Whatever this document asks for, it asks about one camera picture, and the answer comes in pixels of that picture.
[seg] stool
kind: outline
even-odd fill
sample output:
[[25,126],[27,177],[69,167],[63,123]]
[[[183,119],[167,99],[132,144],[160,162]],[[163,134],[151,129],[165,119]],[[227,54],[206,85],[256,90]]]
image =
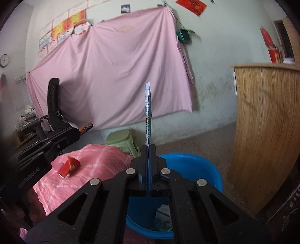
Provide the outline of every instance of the stool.
[[106,138],[106,145],[115,146],[133,157],[139,157],[141,155],[140,149],[128,129],[110,133]]

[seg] clock face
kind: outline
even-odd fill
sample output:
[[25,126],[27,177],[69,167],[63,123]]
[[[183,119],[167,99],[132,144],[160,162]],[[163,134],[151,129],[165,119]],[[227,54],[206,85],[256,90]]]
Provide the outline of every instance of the clock face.
[[0,58],[0,66],[4,68],[8,65],[8,62],[9,62],[9,56],[7,54],[2,55],[2,57]]

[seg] metal rivet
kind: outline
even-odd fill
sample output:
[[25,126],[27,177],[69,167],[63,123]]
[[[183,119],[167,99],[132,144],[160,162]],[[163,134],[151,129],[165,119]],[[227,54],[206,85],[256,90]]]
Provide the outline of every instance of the metal rivet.
[[135,169],[134,168],[129,168],[126,170],[126,173],[129,175],[133,175],[135,173]]
[[162,173],[163,175],[168,175],[169,173],[171,173],[171,170],[168,169],[168,168],[163,168],[163,169],[161,170],[161,173]]
[[206,186],[207,181],[205,179],[199,179],[197,180],[197,185],[198,186]]
[[98,178],[93,178],[90,180],[91,185],[98,185],[100,183],[100,180]]

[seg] blue bucket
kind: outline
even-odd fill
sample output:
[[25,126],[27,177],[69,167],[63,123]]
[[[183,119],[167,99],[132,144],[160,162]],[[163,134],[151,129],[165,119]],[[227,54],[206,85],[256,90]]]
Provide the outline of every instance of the blue bucket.
[[[220,192],[223,190],[221,175],[207,159],[186,153],[170,153],[160,157],[166,159],[168,168],[177,171],[182,177],[196,181],[206,179]],[[155,211],[162,205],[169,204],[167,197],[130,197],[126,224],[142,236],[153,239],[173,239],[170,232],[158,232],[149,230],[154,226]]]

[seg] triangular cutout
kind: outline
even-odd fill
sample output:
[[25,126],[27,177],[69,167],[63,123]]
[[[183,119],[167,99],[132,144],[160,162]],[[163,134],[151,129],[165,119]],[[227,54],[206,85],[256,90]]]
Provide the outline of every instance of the triangular cutout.
[[74,202],[72,202],[58,215],[58,219],[69,225],[74,225],[87,196],[88,195],[86,193],[82,193]]
[[210,199],[224,226],[228,226],[239,220],[239,215],[226,206],[216,195],[210,195]]

